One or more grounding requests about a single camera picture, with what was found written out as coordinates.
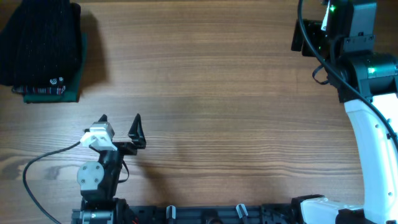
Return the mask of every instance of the black cloth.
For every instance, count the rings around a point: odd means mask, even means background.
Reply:
[[[0,84],[67,83],[81,65],[80,6],[69,0],[23,0],[0,33]]]

